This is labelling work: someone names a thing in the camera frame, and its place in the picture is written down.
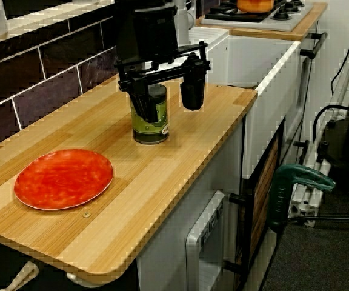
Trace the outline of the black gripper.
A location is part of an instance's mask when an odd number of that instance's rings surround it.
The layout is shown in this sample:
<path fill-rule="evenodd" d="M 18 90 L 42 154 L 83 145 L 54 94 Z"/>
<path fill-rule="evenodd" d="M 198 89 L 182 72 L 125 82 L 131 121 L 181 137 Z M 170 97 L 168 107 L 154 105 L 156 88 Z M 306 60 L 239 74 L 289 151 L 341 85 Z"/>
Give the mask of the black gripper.
<path fill-rule="evenodd" d="M 182 105 L 199 110 L 204 101 L 205 75 L 208 71 L 207 43 L 190 44 L 179 39 L 188 33 L 184 5 L 117 5 L 115 7 L 115 67 L 121 91 L 127 92 L 138 116 L 156 123 L 156 103 L 142 76 L 150 72 L 150 81 L 182 77 Z"/>

